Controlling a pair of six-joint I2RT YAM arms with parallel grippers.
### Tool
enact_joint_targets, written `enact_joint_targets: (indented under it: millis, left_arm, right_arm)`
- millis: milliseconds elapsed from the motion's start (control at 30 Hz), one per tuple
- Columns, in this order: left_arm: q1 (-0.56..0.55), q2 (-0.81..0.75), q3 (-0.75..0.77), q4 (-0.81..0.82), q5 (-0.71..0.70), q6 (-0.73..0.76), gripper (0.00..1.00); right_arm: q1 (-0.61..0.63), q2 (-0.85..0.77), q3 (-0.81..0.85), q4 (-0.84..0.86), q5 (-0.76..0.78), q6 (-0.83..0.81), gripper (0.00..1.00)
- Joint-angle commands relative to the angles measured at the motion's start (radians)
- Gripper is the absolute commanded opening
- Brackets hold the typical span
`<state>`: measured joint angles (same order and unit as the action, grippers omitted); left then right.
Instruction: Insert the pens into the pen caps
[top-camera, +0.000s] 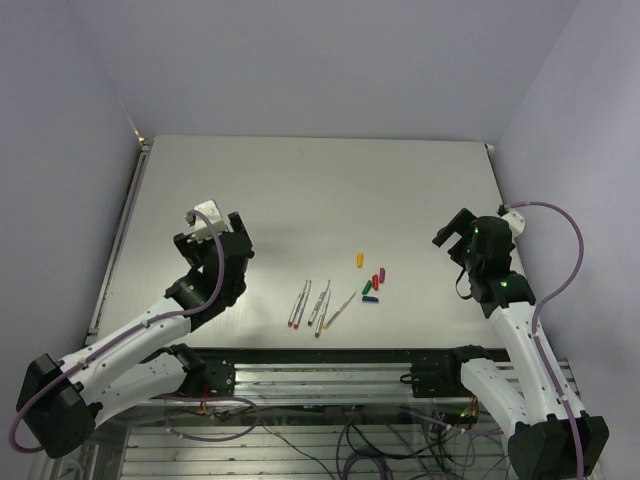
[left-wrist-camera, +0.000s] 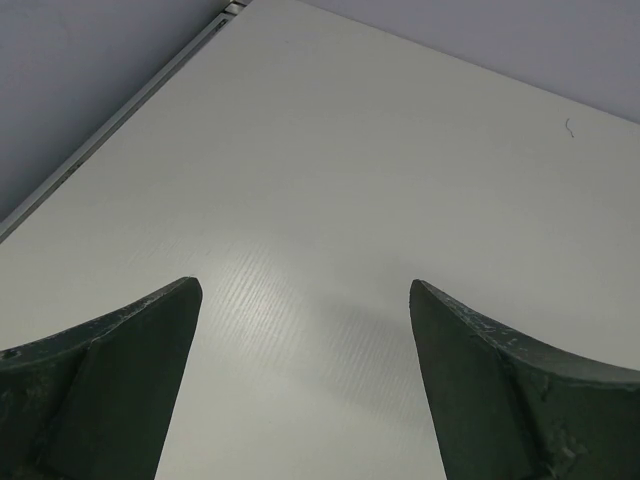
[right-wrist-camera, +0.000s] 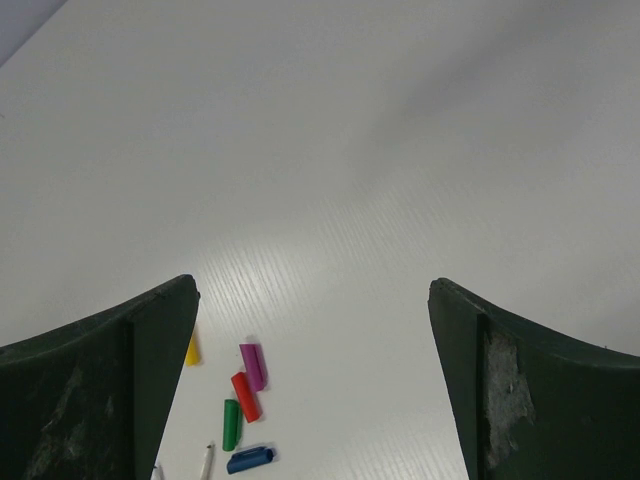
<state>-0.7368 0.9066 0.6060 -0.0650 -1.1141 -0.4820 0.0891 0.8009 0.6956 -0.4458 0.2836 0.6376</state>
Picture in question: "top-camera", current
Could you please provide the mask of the purple pen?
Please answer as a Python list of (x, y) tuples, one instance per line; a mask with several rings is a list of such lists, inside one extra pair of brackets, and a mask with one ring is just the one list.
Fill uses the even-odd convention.
[(296, 318), (297, 312), (298, 312), (298, 310), (300, 308), (300, 304), (301, 304), (302, 298), (303, 298), (303, 296), (304, 296), (304, 294), (306, 292), (308, 283), (309, 283), (309, 280), (306, 279), (302, 289), (300, 290), (300, 292), (298, 293), (298, 295), (296, 297), (296, 301), (295, 301), (295, 303), (294, 303), (294, 305), (292, 307), (291, 313), (290, 313), (289, 318), (288, 318), (288, 322), (287, 322), (287, 326), (288, 327), (292, 327), (293, 326), (293, 323), (294, 323), (294, 320)]

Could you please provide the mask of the red pen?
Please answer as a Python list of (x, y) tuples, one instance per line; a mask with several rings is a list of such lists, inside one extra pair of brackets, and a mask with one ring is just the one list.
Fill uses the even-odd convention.
[(293, 322), (293, 328), (295, 330), (297, 330), (300, 327), (301, 324), (301, 320), (308, 302), (308, 297), (310, 294), (310, 291), (312, 289), (312, 281), (311, 280), (307, 280), (305, 283), (305, 288), (303, 290), (302, 293), (302, 297), (301, 300), (299, 302), (298, 308), (296, 310), (295, 316), (294, 316), (294, 322)]

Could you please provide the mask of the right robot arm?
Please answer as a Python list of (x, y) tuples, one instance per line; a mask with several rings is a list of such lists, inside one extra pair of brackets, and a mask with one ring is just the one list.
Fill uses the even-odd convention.
[(440, 373), (442, 387), (459, 396), (468, 390), (501, 430), (511, 467), (520, 479), (585, 479), (609, 438), (601, 416), (589, 414), (570, 386), (540, 322), (542, 308), (557, 297), (537, 299), (522, 274), (512, 269), (514, 240), (525, 219), (515, 206), (494, 216), (461, 209), (433, 239), (457, 242), (450, 259), (467, 277), (467, 298), (476, 301), (503, 341), (519, 385), (513, 387), (488, 352), (468, 345), (453, 350), (454, 363)]

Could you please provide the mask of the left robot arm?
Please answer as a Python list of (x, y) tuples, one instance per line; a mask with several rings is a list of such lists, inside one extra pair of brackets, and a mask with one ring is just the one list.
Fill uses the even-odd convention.
[(28, 365), (8, 433), (15, 451), (60, 458), (143, 400), (202, 389), (206, 366), (179, 341), (235, 305), (255, 253), (237, 212), (223, 217), (206, 202), (186, 219), (174, 244), (190, 268), (160, 300), (90, 346)]

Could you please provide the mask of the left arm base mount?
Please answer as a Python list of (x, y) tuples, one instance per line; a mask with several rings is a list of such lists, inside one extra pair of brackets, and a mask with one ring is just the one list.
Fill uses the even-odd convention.
[(203, 364), (190, 370), (180, 391), (190, 398), (221, 398), (234, 394), (235, 369), (226, 361)]

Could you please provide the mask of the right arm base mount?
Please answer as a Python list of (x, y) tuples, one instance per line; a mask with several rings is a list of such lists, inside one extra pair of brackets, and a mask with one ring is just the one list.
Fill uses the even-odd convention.
[(434, 362), (412, 364), (399, 379), (411, 387), (414, 398), (466, 397), (470, 392), (462, 385), (460, 364), (445, 358)]

